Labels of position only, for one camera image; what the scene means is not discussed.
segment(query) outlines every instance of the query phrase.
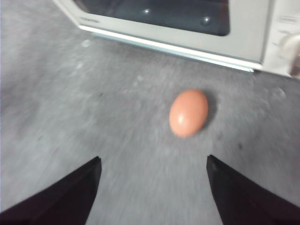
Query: gray floor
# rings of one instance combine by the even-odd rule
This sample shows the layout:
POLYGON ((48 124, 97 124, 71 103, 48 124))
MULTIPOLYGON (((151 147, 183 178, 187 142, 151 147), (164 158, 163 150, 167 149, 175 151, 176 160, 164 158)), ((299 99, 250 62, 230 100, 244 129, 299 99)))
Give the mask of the gray floor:
POLYGON ((1 210, 98 155, 88 225, 220 225, 209 154, 300 206, 300 81, 99 39, 51 1, 1 1, 1 210), (189 88, 209 121, 179 139, 168 113, 189 88))

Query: microwave window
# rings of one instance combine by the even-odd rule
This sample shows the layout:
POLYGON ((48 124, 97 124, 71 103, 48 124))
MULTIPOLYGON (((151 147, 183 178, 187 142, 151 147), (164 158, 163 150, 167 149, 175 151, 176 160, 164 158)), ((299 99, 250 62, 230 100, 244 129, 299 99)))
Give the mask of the microwave window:
POLYGON ((83 11, 141 23, 225 36, 228 0, 73 0, 83 11))

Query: microwave control panel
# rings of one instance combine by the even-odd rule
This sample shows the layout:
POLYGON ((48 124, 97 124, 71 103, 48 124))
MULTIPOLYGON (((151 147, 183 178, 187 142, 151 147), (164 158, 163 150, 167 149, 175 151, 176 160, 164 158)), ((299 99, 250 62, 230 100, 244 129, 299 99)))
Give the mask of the microwave control panel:
POLYGON ((300 77, 300 1, 276 0, 273 7, 263 70, 300 77))

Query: brown egg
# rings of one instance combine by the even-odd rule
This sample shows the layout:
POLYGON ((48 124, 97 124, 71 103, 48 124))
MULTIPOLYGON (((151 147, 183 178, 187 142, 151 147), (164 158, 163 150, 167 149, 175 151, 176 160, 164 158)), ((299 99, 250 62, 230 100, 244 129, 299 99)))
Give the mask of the brown egg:
POLYGON ((208 103, 203 92, 196 89, 186 90, 177 96, 171 107, 171 129, 177 136, 191 136, 204 125, 207 114, 208 103))

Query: white microwave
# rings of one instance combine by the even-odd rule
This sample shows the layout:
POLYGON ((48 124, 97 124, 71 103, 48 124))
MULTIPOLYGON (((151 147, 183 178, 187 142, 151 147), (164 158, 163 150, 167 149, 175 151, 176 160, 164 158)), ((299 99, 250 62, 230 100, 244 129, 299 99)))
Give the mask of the white microwave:
POLYGON ((245 71, 300 75, 300 0, 54 0, 82 30, 245 71))

